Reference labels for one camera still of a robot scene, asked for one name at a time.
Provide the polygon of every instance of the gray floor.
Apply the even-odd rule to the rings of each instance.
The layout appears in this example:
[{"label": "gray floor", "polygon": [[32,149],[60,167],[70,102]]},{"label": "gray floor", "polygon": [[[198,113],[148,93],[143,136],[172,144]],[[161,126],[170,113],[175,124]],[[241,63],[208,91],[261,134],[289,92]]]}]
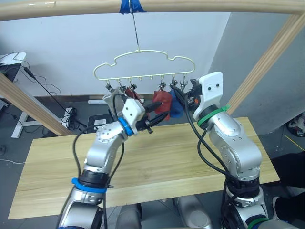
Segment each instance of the gray floor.
[{"label": "gray floor", "polygon": [[[86,102],[66,103],[66,106],[73,105],[78,109],[78,118],[83,123],[88,122],[90,115],[100,115],[107,113],[106,105],[88,105]],[[46,104],[46,106],[56,115],[63,115],[63,111],[56,104]],[[5,112],[17,115],[19,117],[21,111],[10,105]],[[163,125],[186,123],[186,118],[171,119],[169,122],[163,122]],[[12,139],[10,136],[15,127],[16,120],[8,114],[0,112],[0,145],[6,145],[7,152],[0,156],[0,159],[9,159],[17,162],[25,161],[31,142],[35,138],[40,138],[47,129],[40,127],[34,133],[22,132],[20,138]],[[35,130],[37,127],[27,127],[27,131]],[[292,144],[284,135],[293,139],[302,148],[305,148],[305,142],[302,138],[294,137],[286,128],[281,127],[268,135],[259,136],[270,158],[275,158],[287,153],[298,153],[301,151],[296,145]],[[16,165],[9,162],[0,161],[0,228],[1,229],[32,229],[44,228],[54,229],[58,216],[48,216],[29,219],[7,220],[9,210],[12,204],[15,190],[22,172],[23,165]],[[268,205],[268,210],[271,212],[271,199],[273,196],[287,197],[287,191],[280,185],[263,186],[265,198]],[[220,227],[220,202],[221,192],[211,192],[197,195],[200,201],[206,207],[214,228]],[[164,227],[181,227],[183,224],[179,214],[173,206],[172,200],[152,201],[142,203],[143,208],[143,229],[157,229]],[[110,229],[115,227],[117,216],[120,212],[120,207],[108,209],[108,226]],[[305,228],[304,223],[297,224],[300,228]]]}]

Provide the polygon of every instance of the person's foot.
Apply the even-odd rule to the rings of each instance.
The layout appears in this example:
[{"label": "person's foot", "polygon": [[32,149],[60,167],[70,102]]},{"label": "person's foot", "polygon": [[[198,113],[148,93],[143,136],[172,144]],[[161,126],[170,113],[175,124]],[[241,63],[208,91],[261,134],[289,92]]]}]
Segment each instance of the person's foot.
[{"label": "person's foot", "polygon": [[272,217],[272,219],[279,219],[279,217],[277,216],[276,210],[275,210],[275,203],[276,203],[276,200],[278,198],[279,197],[273,197],[273,199],[272,199],[272,207],[273,207],[273,217]]}]

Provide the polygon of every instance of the wooden beam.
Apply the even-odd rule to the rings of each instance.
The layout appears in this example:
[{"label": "wooden beam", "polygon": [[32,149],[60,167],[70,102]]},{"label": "wooden beam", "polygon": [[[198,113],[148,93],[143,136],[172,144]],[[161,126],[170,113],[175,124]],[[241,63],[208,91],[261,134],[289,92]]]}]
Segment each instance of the wooden beam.
[{"label": "wooden beam", "polygon": [[228,109],[229,114],[232,114],[240,103],[247,97],[247,95],[255,88],[272,65],[294,40],[304,25],[305,13],[302,15],[292,15],[288,18],[284,26],[272,41],[269,48],[265,51],[261,59],[250,71],[243,83],[239,86],[228,102],[228,104],[231,106]]},{"label": "wooden beam", "polygon": [[0,94],[16,107],[26,112],[29,116],[42,123],[46,128],[57,135],[72,135],[72,131],[66,129],[52,115],[42,109],[31,100],[19,87],[0,73]]},{"label": "wooden beam", "polygon": [[[302,14],[304,0],[141,0],[147,12],[269,12]],[[0,4],[0,21],[60,15],[119,13],[121,0],[33,0]]]}]

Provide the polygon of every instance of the wooden frame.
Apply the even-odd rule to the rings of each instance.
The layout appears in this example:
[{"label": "wooden frame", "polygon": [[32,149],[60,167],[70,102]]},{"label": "wooden frame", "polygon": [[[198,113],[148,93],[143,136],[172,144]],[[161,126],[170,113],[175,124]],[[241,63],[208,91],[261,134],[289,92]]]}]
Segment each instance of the wooden frame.
[{"label": "wooden frame", "polygon": [[[141,0],[141,4],[147,12],[226,11],[292,14],[230,99],[229,114],[232,114],[255,88],[305,25],[305,0]],[[120,7],[121,0],[18,1],[0,4],[0,21],[73,14],[119,13]],[[14,90],[7,92],[11,100],[18,102],[19,98],[15,94]],[[42,115],[38,121],[47,128],[52,127],[50,130],[55,133],[70,134],[64,133],[58,125],[50,126],[47,115]]]}]

